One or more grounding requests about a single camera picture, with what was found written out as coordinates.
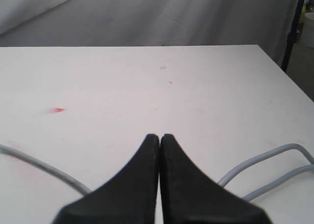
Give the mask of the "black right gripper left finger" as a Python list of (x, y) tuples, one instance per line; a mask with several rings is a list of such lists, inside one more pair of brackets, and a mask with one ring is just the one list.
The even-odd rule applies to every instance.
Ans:
[(55, 224), (153, 224), (155, 222), (159, 138), (148, 134), (130, 161), (112, 179), (64, 206)]

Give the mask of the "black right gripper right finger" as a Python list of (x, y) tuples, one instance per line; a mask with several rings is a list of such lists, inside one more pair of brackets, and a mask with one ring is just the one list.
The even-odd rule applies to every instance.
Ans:
[(266, 212), (205, 175), (172, 134), (160, 143), (160, 192), (166, 224), (268, 224)]

